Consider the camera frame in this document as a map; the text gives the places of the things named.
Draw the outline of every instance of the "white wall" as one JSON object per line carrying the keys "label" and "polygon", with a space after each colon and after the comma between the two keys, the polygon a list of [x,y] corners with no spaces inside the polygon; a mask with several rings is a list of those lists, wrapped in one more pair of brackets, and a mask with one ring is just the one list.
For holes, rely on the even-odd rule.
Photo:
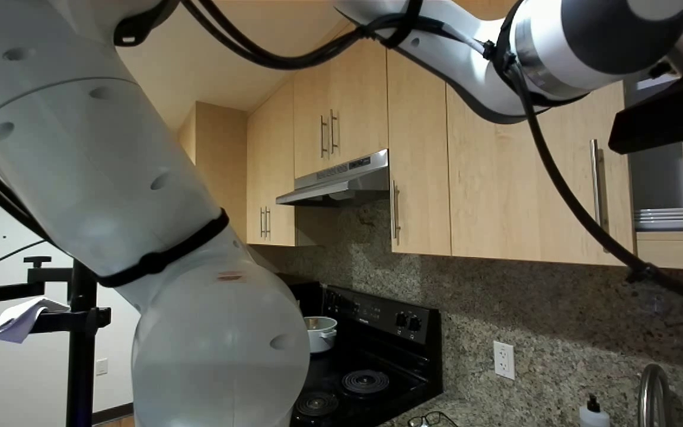
{"label": "white wall", "polygon": [[[0,211],[0,254],[39,237]],[[27,279],[23,257],[52,257],[51,265],[71,265],[71,258],[51,244],[34,246],[0,263],[0,285]],[[47,285],[47,297],[67,301],[65,285]],[[98,361],[109,361],[109,372],[96,380],[96,410],[125,406],[130,393],[130,339],[137,314],[113,289],[99,286],[99,305],[112,309],[112,326],[98,335]],[[0,342],[0,427],[34,425],[65,427],[67,407],[67,332],[34,335],[21,347]]]}

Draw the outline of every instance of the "ceiling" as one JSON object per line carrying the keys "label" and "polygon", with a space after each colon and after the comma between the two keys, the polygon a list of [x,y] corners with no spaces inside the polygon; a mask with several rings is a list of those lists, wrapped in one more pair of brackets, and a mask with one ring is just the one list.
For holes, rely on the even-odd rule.
{"label": "ceiling", "polygon": [[[252,41],[282,55],[308,52],[342,22],[329,0],[219,0],[219,7]],[[121,56],[170,131],[195,103],[250,111],[287,77],[226,49],[186,7]]]}

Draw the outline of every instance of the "kitchen faucet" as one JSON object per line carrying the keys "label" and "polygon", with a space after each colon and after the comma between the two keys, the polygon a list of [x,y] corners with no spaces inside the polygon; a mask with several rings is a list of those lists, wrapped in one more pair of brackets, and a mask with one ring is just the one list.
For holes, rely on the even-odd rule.
{"label": "kitchen faucet", "polygon": [[640,380],[640,425],[671,427],[668,415],[668,380],[659,366],[647,366]]}

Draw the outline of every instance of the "wall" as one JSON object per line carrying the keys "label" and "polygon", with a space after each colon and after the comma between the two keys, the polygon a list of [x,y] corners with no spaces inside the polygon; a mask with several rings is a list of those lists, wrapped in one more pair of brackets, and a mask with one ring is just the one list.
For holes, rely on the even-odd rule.
{"label": "wall", "polygon": [[[659,364],[683,427],[681,299],[628,285],[623,269],[399,257],[387,208],[301,208],[298,228],[319,244],[259,254],[282,273],[441,309],[445,392],[413,413],[557,427],[578,425],[576,407],[596,393],[613,425],[630,427],[640,369]],[[517,380],[494,372],[494,339],[514,347]]]}
{"label": "wall", "polygon": [[[27,228],[0,211],[0,257],[36,241]],[[0,285],[27,279],[23,257],[52,257],[51,265],[71,265],[54,246],[40,244],[0,263]],[[65,285],[47,285],[47,297],[67,301]],[[130,336],[137,323],[116,292],[99,289],[99,305],[112,309],[112,326],[98,332],[98,361],[109,361],[109,372],[96,383],[96,410],[130,404]],[[34,335],[21,347],[0,342],[0,427],[34,425],[65,427],[68,339],[59,335]]]}

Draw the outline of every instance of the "metal stand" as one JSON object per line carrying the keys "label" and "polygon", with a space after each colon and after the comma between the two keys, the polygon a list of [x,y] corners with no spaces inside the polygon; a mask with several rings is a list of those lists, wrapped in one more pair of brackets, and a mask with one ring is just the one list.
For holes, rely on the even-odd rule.
{"label": "metal stand", "polygon": [[68,385],[67,385],[67,427],[92,425],[92,390],[96,390],[96,336],[112,321],[109,309],[98,309],[96,276],[73,263],[73,269],[42,269],[52,258],[32,257],[27,285],[0,286],[0,301],[42,294],[46,283],[67,283],[71,314],[46,314],[34,326],[34,332],[68,332]]}

